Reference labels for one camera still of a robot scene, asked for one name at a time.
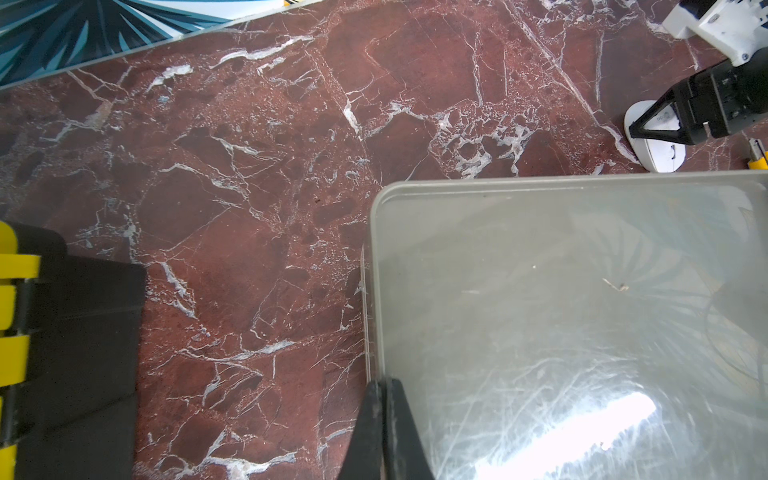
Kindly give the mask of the grey drawer unit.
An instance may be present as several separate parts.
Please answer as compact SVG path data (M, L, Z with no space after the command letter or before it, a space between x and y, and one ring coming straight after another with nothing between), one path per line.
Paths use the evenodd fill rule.
M766 477L765 173L395 183L365 261L429 477Z

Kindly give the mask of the white computer mouse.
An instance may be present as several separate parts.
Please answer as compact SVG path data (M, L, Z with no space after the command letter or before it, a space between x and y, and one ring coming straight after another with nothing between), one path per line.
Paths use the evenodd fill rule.
M630 126L654 105L652 100L632 104L624 115L624 133L641 165L649 172L673 173L686 159L686 146L661 140L635 138Z

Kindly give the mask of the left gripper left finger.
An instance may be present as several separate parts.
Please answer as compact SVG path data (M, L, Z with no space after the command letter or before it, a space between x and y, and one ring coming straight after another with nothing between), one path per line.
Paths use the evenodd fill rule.
M366 385L338 480L382 478L384 432L383 392L379 381Z

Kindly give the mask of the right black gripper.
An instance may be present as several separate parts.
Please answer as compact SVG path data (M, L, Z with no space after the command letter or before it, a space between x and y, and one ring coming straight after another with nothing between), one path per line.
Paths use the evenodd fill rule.
M747 63L722 61L679 82L658 100L628 109L634 139L696 145L738 133L767 117L767 50Z

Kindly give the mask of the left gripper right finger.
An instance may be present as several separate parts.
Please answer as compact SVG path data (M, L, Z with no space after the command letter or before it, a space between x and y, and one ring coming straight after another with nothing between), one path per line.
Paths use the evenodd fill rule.
M384 380L384 470L387 479L434 479L402 382Z

